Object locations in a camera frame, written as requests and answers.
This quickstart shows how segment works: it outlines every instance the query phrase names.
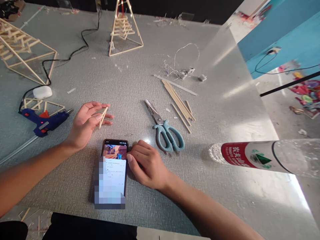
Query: scissor blade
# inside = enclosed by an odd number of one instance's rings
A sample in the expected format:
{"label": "scissor blade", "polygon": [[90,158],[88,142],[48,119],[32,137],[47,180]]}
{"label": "scissor blade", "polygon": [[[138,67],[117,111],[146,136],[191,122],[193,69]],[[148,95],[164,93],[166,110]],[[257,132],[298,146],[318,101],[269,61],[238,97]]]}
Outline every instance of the scissor blade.
{"label": "scissor blade", "polygon": [[163,125],[164,121],[162,120],[162,118],[160,117],[159,113],[154,108],[154,106],[148,100],[145,100],[144,102],[145,102],[150,114],[152,115],[153,120],[155,121],[155,123],[158,124],[158,125]]}

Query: wooden truss structure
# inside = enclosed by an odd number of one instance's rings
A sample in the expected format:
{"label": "wooden truss structure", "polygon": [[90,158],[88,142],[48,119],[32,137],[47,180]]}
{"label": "wooden truss structure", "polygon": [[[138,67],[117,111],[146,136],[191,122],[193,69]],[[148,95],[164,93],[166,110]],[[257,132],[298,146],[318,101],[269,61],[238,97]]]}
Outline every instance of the wooden truss structure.
{"label": "wooden truss structure", "polygon": [[[31,47],[33,47],[36,44],[42,44],[45,47],[51,49],[52,51],[37,57],[33,57],[27,60],[23,60],[19,54],[20,53],[32,53]],[[30,36],[29,34],[23,32],[19,28],[11,25],[10,23],[6,22],[5,20],[0,18],[0,56],[7,68],[10,70],[36,82],[41,85],[48,84],[49,80],[43,81],[27,64],[30,61],[36,60],[38,58],[42,58],[48,55],[54,54],[53,59],[56,59],[57,57],[57,51],[53,48],[49,47],[48,45],[41,42],[39,39],[35,39],[34,37]],[[8,60],[12,57],[16,57],[19,62],[9,65]],[[17,70],[14,70],[13,67],[18,66],[20,64],[23,64],[26,66],[26,68],[32,73],[33,76],[36,77],[36,79],[33,79],[31,77],[28,77],[24,75],[21,72],[18,72]],[[51,77],[52,70],[54,66],[54,61],[51,64],[50,71],[49,71],[49,77]]]}
{"label": "wooden truss structure", "polygon": [[57,111],[55,111],[54,113],[51,113],[50,115],[48,114],[48,117],[51,117],[55,114],[57,114],[58,112],[61,112],[62,110],[65,109],[65,106],[58,104],[58,103],[53,103],[53,102],[49,102],[49,101],[43,101],[41,99],[36,99],[36,98],[25,98],[23,100],[23,105],[21,107],[21,110],[25,109],[25,108],[30,108],[32,110],[35,111],[41,111],[41,105],[42,103],[44,103],[44,109],[43,109],[43,113],[47,112],[47,105],[52,104],[52,105],[56,105],[58,107],[60,107]]}
{"label": "wooden truss structure", "polygon": [[[132,30],[132,26],[128,21],[128,16],[126,16],[124,14],[124,10],[123,10],[123,4],[127,3],[129,10],[130,10],[130,14],[132,16],[132,19],[134,21],[134,25],[136,26],[137,29],[137,34],[140,37],[141,43],[136,42],[130,38],[128,38],[128,35],[130,34],[135,34],[135,31]],[[116,11],[115,11],[115,15],[114,15],[114,21],[113,21],[113,27],[112,27],[112,32],[111,32],[111,41],[110,41],[110,48],[109,48],[109,57],[114,56],[114,55],[118,55],[124,52],[128,52],[137,48],[141,48],[143,47],[143,41],[136,23],[136,20],[134,19],[133,13],[132,13],[132,9],[131,9],[131,5],[129,0],[121,0],[121,6],[122,6],[122,13],[119,13],[119,0],[117,0],[117,4],[116,4]],[[112,46],[112,41],[113,41],[113,37],[114,36],[119,36],[120,38],[122,38],[123,40],[129,40],[131,42],[137,43],[139,44],[139,46],[125,50],[125,51],[121,51],[121,52],[117,52],[117,53],[113,53],[111,54],[111,46]]]}

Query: fingernail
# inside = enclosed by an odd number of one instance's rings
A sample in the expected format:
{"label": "fingernail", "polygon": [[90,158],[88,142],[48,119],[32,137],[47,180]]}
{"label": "fingernail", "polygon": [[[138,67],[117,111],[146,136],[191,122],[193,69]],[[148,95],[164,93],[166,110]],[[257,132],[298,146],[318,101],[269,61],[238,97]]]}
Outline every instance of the fingernail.
{"label": "fingernail", "polygon": [[96,118],[97,120],[101,120],[102,114],[97,115],[95,118]]}
{"label": "fingernail", "polygon": [[131,154],[128,154],[128,155],[127,155],[127,158],[128,158],[128,162],[131,162],[131,161],[133,160]]}

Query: scissors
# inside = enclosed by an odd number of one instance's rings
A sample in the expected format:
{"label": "scissors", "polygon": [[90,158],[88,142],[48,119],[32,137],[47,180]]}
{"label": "scissors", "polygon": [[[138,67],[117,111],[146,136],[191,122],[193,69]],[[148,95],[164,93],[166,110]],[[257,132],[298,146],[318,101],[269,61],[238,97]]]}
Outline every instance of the scissors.
{"label": "scissors", "polygon": [[[148,101],[144,101],[149,112],[151,113],[153,120],[156,122],[156,125],[153,126],[154,129],[157,130],[156,133],[156,140],[159,145],[159,147],[165,151],[165,152],[173,152],[173,151],[181,151],[184,149],[184,140],[180,134],[180,132],[175,129],[174,127],[168,125],[168,120],[163,121],[160,117],[159,113],[156,111],[156,109],[153,107],[153,105]],[[176,141],[174,140],[171,132],[171,130],[178,138],[180,142],[180,146],[177,145]],[[165,142],[167,144],[166,147],[164,147],[160,141],[160,134],[163,135]]]}

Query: green logo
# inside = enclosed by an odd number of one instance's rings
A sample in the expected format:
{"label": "green logo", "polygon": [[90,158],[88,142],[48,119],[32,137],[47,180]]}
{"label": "green logo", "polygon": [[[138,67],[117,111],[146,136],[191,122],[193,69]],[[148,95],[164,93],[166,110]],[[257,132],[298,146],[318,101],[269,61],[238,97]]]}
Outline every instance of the green logo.
{"label": "green logo", "polygon": [[250,159],[256,163],[259,163],[262,165],[262,167],[266,169],[270,169],[272,166],[270,164],[267,164],[271,162],[269,158],[264,157],[264,154],[259,152],[257,149],[252,150],[252,154],[250,155]]}

